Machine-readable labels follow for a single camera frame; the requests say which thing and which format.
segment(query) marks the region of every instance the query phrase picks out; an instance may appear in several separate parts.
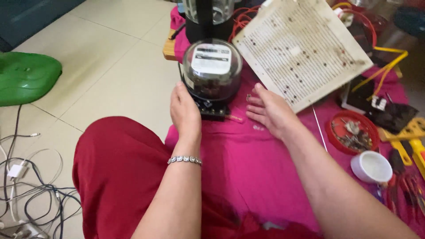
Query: yellow wire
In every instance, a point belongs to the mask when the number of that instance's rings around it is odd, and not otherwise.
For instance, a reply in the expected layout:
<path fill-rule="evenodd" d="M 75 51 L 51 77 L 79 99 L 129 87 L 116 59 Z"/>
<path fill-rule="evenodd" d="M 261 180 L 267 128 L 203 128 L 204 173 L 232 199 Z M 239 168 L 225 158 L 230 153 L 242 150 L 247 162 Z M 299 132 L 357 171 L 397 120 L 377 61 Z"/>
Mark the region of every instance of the yellow wire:
<path fill-rule="evenodd" d="M 336 5 L 334 5 L 334 6 L 332 7 L 332 10 L 335 10 L 335 9 L 337 9 L 338 7 L 341 7 L 341 6 L 347 6 L 347 7 L 351 8 L 351 4 L 350 4 L 350 3 L 338 3 L 338 4 L 336 4 Z"/>
<path fill-rule="evenodd" d="M 381 90 L 381 87 L 383 85 L 384 79 L 385 77 L 388 75 L 388 73 L 391 71 L 391 69 L 397 65 L 401 60 L 403 60 L 404 58 L 406 58 L 406 56 L 408 56 L 408 52 L 405 50 L 400 50 L 400 49 L 394 49 L 394 48 L 385 48 L 385 47 L 374 47 L 375 50 L 378 51 L 387 51 L 387 52 L 394 52 L 394 53 L 402 53 L 401 55 L 399 55 L 396 59 L 394 59 L 393 61 L 391 61 L 389 64 L 387 64 L 386 66 L 384 66 L 382 69 L 378 70 L 377 72 L 375 72 L 373 75 L 371 75 L 369 78 L 367 78 L 366 80 L 360 82 L 357 86 L 355 86 L 351 92 L 356 91 L 358 88 L 360 88 L 361 86 L 365 85 L 367 82 L 371 81 L 373 78 L 375 78 L 377 75 L 381 74 L 383 71 L 384 74 L 381 77 L 381 81 L 379 82 L 378 87 L 376 88 L 375 92 L 373 93 L 373 95 L 371 95 L 369 98 L 367 98 L 367 100 L 371 100 L 372 97 L 374 95 L 377 95 L 379 93 L 379 91 Z"/>

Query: silver bracelet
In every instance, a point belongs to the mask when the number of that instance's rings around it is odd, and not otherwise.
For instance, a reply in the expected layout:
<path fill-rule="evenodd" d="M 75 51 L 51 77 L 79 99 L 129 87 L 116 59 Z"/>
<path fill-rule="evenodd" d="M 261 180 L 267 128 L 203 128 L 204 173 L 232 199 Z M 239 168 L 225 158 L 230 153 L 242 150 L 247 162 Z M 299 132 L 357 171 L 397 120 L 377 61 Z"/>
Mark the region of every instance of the silver bracelet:
<path fill-rule="evenodd" d="M 172 162 L 194 162 L 202 166 L 202 160 L 198 159 L 197 157 L 193 156 L 174 156 L 171 159 L 168 160 L 168 164 Z"/>

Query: red pants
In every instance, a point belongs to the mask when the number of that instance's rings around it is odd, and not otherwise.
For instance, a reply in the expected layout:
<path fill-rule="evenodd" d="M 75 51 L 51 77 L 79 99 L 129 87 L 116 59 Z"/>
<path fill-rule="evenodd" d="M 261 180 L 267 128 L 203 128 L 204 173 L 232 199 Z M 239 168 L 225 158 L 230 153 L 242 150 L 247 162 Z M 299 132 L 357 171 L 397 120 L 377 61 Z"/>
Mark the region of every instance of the red pants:
<path fill-rule="evenodd" d="M 92 123 L 77 143 L 73 167 L 85 238 L 130 238 L 159 187 L 171 153 L 158 136 L 134 120 L 107 117 Z M 202 238 L 316 237 L 298 224 L 263 230 L 251 214 L 236 220 L 219 201 L 202 195 Z"/>

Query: white bowl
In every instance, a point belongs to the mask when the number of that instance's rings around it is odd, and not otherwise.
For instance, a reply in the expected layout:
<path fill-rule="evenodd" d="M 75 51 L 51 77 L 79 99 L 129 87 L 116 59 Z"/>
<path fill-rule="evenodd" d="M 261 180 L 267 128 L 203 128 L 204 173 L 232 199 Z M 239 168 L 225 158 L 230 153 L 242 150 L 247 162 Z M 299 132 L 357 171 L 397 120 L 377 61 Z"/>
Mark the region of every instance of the white bowl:
<path fill-rule="evenodd" d="M 374 151 L 364 151 L 351 159 L 353 173 L 363 182 L 382 183 L 390 181 L 393 175 L 388 160 Z"/>

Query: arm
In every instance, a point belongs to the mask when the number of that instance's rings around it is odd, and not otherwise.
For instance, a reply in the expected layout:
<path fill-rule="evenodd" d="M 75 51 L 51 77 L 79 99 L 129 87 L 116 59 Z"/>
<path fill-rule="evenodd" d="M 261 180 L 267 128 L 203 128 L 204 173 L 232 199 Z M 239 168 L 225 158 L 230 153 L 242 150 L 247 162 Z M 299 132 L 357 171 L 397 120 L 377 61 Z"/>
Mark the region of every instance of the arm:
<path fill-rule="evenodd" d="M 170 113 L 179 132 L 172 156 L 199 157 L 201 116 L 182 84 L 173 90 Z M 132 238 L 200 237 L 201 167 L 191 162 L 171 163 Z"/>
<path fill-rule="evenodd" d="M 285 100 L 255 85 L 247 116 L 264 124 L 291 154 L 314 215 L 326 238 L 418 238 L 356 183 L 304 127 Z"/>

